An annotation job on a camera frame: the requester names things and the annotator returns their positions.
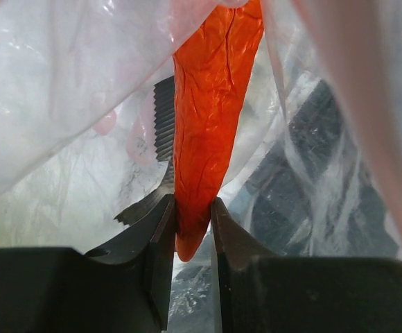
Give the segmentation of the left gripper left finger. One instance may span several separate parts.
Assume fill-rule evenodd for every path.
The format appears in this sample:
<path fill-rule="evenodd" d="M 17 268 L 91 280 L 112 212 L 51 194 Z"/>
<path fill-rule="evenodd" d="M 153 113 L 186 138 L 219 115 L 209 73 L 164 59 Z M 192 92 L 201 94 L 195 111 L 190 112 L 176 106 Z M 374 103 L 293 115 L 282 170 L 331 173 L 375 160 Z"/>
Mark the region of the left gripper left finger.
<path fill-rule="evenodd" d="M 87 253 L 0 248 L 0 332 L 165 331 L 175 226 L 168 194 Z"/>

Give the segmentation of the orange fake carrot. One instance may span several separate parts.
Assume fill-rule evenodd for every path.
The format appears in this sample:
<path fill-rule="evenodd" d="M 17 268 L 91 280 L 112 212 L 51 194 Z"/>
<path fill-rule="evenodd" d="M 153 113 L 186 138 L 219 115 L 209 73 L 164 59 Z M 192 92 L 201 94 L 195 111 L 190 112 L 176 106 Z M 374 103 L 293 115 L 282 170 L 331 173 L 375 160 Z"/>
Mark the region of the orange fake carrot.
<path fill-rule="evenodd" d="M 175 249 L 183 262 L 207 232 L 263 32 L 260 1 L 216 6 L 173 54 Z"/>

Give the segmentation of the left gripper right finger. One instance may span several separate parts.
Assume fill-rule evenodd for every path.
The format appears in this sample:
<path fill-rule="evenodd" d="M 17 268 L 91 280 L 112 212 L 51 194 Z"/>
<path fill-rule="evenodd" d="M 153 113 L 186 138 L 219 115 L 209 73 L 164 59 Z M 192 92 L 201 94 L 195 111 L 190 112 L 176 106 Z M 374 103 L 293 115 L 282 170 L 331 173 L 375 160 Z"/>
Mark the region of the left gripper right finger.
<path fill-rule="evenodd" d="M 211 205 L 217 332 L 402 332 L 402 262 L 285 257 Z"/>

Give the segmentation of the clear zip top bag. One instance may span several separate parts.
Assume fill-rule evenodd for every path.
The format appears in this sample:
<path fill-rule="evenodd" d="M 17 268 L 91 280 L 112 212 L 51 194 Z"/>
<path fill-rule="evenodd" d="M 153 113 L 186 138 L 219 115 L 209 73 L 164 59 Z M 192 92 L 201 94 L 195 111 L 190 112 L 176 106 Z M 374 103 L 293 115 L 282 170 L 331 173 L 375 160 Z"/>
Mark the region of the clear zip top bag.
<path fill-rule="evenodd" d="M 402 332 L 402 1 L 0 1 L 0 332 Z"/>

